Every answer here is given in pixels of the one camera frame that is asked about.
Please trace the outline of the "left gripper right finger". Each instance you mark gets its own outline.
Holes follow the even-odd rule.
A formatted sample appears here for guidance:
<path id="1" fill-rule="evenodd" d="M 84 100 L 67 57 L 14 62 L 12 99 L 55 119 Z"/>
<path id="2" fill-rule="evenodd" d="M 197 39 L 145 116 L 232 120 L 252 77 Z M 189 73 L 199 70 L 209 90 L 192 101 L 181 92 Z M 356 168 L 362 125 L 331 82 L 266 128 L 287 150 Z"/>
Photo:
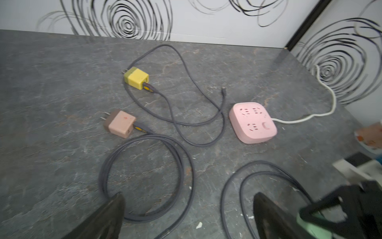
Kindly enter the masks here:
<path id="1" fill-rule="evenodd" d="M 292 216 L 277 206 L 265 194 L 257 193 L 253 201 L 253 213 L 261 239 L 300 239 Z"/>

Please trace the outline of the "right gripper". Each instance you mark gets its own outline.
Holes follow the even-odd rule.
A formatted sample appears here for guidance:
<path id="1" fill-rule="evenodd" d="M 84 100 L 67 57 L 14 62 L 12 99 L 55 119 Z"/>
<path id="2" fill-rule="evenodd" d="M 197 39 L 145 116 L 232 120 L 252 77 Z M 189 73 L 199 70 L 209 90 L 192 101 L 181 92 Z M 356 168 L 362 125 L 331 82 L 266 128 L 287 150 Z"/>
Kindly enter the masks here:
<path id="1" fill-rule="evenodd" d="M 347 219 L 331 222 L 315 213 L 340 206 Z M 376 181 L 341 186 L 321 200 L 303 208 L 300 217 L 321 227 L 345 227 L 347 239 L 380 239 L 382 237 L 382 190 Z"/>

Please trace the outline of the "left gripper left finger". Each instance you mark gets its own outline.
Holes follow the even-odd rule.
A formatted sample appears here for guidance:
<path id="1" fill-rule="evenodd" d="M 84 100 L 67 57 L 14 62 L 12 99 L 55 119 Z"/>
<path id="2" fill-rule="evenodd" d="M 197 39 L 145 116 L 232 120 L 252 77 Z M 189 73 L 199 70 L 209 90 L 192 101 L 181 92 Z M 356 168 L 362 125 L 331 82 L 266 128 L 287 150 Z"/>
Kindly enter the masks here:
<path id="1" fill-rule="evenodd" d="M 117 239 L 124 218 L 124 210 L 124 197 L 118 192 L 63 238 Z"/>

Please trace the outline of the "green charger plug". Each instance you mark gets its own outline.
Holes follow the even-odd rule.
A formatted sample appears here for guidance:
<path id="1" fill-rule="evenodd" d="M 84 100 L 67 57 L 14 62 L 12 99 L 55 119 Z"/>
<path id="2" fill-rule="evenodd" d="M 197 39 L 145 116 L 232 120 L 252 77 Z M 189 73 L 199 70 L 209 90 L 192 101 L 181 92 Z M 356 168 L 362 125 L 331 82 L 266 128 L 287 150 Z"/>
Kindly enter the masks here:
<path id="1" fill-rule="evenodd" d="M 301 218 L 300 214 L 297 215 L 296 221 L 305 231 L 307 231 L 315 239 L 332 239 L 333 237 L 333 234 L 329 230 L 304 221 Z"/>

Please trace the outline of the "pink power strip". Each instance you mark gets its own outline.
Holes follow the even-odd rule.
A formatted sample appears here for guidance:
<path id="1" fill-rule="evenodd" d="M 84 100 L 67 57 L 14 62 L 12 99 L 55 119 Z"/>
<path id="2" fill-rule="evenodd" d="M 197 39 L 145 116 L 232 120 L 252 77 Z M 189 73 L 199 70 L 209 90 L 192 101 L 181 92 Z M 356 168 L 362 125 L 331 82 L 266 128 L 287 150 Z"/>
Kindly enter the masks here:
<path id="1" fill-rule="evenodd" d="M 229 112 L 229 119 L 236 136 L 245 144 L 263 143 L 278 133 L 267 110 L 259 103 L 234 104 Z"/>

